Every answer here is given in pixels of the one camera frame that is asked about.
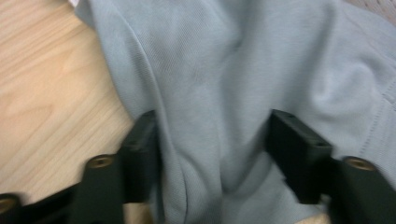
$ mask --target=gray fabric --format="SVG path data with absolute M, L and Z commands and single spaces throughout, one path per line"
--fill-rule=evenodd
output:
M 382 18 L 337 0 L 87 0 L 77 14 L 131 116 L 157 111 L 168 223 L 318 212 L 295 202 L 263 151 L 272 108 L 396 184 L 396 30 Z

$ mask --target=wooden surface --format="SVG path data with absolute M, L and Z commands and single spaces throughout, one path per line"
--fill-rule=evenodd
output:
M 70 186 L 132 125 L 94 31 L 65 0 L 0 1 L 0 193 L 31 203 Z M 150 223 L 145 206 L 126 209 Z

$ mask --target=black plastic piece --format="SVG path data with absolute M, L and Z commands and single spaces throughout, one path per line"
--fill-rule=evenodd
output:
M 94 157 L 85 165 L 68 223 L 123 224 L 123 201 L 124 189 L 119 157 Z
M 125 203 L 144 203 L 159 184 L 161 158 L 154 111 L 142 115 L 125 137 L 117 155 L 124 173 Z
M 396 192 L 375 165 L 355 157 L 336 164 L 330 196 L 333 207 L 344 211 L 348 223 L 395 224 Z
M 21 200 L 17 194 L 0 194 L 0 223 L 21 223 Z
M 273 110 L 269 119 L 265 143 L 299 202 L 318 203 L 332 145 L 292 114 L 279 110 Z
M 396 191 L 374 164 L 331 158 L 332 146 L 293 115 L 274 110 L 266 150 L 300 203 L 331 198 L 332 224 L 395 224 Z
M 67 222 L 70 213 L 70 203 L 73 201 L 77 185 L 63 189 L 37 203 L 23 207 L 23 223 L 63 224 Z

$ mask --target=wood grain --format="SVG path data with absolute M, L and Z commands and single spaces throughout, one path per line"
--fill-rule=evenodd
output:
M 132 125 L 94 31 L 65 0 L 0 2 L 0 193 L 32 203 L 76 183 Z M 152 222 L 145 205 L 125 209 L 128 223 Z

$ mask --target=metal screw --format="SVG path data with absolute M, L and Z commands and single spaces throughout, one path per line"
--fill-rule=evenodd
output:
M 0 199 L 0 214 L 7 212 L 11 209 L 17 202 L 14 199 Z
M 360 160 L 360 159 L 348 158 L 346 160 L 346 163 L 349 164 L 350 166 L 355 167 L 360 170 L 366 170 L 366 171 L 375 170 L 375 167 L 370 162 Z
M 93 169 L 102 168 L 102 167 L 108 166 L 112 162 L 113 162 L 113 158 L 110 156 L 98 157 L 98 158 L 88 161 L 88 167 L 93 168 Z

